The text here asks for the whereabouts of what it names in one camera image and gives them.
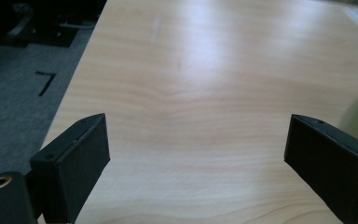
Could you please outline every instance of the wood grain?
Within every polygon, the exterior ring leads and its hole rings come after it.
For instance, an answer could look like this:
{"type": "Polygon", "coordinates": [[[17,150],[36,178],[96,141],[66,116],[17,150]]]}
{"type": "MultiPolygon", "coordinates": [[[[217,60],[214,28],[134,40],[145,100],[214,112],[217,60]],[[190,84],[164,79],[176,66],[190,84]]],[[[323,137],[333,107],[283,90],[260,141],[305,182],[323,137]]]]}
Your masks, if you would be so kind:
{"type": "Polygon", "coordinates": [[[342,9],[108,1],[46,139],[107,116],[113,159],[77,223],[339,223],[282,158],[291,114],[337,125],[358,95],[342,9]]]}

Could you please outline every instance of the wooden table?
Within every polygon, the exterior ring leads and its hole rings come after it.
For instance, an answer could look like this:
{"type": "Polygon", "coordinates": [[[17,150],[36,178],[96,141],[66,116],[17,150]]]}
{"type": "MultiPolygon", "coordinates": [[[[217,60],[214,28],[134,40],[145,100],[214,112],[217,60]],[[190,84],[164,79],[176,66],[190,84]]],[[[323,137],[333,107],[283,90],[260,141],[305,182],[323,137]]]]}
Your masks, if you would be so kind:
{"type": "Polygon", "coordinates": [[[107,116],[77,223],[339,223],[283,152],[291,114],[337,125],[358,96],[344,7],[108,1],[46,139],[107,116]]]}

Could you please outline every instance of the black machine part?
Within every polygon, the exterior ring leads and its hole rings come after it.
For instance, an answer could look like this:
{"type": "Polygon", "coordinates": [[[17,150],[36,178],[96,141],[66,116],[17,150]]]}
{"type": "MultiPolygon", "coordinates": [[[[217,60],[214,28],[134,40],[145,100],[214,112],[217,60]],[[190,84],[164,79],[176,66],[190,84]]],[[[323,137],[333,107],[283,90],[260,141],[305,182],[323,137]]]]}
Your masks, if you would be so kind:
{"type": "Polygon", "coordinates": [[[110,161],[104,114],[81,119],[36,153],[32,170],[0,174],[0,223],[75,223],[110,161]]]}
{"type": "Polygon", "coordinates": [[[292,115],[284,160],[343,223],[358,223],[358,139],[292,115]]]}

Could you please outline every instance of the gray carpet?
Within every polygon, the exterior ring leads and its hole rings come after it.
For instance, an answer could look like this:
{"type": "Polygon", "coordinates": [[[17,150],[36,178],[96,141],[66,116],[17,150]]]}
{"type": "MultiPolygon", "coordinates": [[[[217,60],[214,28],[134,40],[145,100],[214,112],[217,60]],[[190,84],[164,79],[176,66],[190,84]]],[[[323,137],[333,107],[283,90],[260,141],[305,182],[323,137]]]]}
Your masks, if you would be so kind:
{"type": "Polygon", "coordinates": [[[91,33],[79,31],[70,48],[0,46],[0,173],[30,170],[91,33]],[[45,89],[46,74],[56,75],[45,89]]]}

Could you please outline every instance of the gray floor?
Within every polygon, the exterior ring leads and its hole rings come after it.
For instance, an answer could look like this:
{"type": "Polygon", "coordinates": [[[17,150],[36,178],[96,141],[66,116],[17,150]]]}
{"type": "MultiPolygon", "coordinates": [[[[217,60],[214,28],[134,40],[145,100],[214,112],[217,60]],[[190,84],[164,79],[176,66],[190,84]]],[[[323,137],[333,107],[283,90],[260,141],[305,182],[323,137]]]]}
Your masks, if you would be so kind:
{"type": "Polygon", "coordinates": [[[29,171],[92,30],[82,30],[70,48],[30,44],[0,46],[0,173],[29,171]],[[43,95],[49,76],[56,74],[43,95]]]}

